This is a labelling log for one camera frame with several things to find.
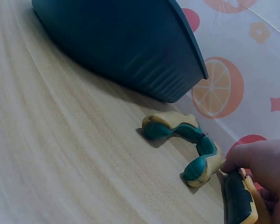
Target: white plastic sheet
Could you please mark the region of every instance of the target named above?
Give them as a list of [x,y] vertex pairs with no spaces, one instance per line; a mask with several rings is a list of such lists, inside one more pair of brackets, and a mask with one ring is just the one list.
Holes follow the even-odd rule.
[[280,0],[178,0],[209,72],[176,105],[224,153],[280,138]]

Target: orange slice print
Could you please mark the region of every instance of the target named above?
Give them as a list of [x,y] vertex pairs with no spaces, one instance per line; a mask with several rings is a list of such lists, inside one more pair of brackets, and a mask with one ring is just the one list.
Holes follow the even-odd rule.
[[209,74],[191,91],[196,109],[209,119],[228,116],[240,105],[244,94],[244,81],[238,68],[221,57],[205,61]]
[[204,0],[211,8],[221,13],[240,13],[247,10],[256,3],[257,0]]

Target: light wood surface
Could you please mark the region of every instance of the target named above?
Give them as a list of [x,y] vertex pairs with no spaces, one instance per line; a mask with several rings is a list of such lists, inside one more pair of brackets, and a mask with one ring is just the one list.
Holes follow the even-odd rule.
[[137,130],[168,110],[71,61],[30,0],[0,0],[0,224],[222,224],[217,177],[179,177],[193,145]]

